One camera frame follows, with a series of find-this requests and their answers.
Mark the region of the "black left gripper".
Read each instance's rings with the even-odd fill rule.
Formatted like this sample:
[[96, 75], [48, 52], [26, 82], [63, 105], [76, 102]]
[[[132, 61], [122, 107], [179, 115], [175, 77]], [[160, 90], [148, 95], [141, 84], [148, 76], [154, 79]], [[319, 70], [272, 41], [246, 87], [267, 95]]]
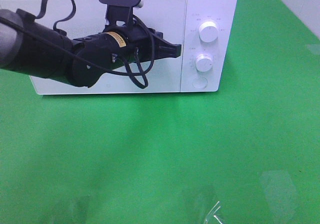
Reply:
[[134, 55], [140, 61], [178, 58], [181, 55], [181, 44], [172, 44], [163, 39], [163, 33], [148, 28], [133, 14], [133, 7], [108, 5], [103, 33], [113, 37], [117, 42], [118, 54], [129, 61]]

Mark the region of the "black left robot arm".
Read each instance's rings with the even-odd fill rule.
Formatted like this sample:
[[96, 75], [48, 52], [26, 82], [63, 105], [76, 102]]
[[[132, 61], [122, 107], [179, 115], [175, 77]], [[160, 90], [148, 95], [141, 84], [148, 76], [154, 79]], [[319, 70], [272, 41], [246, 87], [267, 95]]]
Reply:
[[139, 88], [148, 86], [147, 73], [156, 60], [177, 58], [181, 45], [133, 16], [133, 25], [107, 25], [97, 34], [69, 39], [62, 30], [37, 23], [24, 10], [0, 12], [0, 67], [52, 79], [75, 87], [92, 87], [105, 74], [127, 76]]

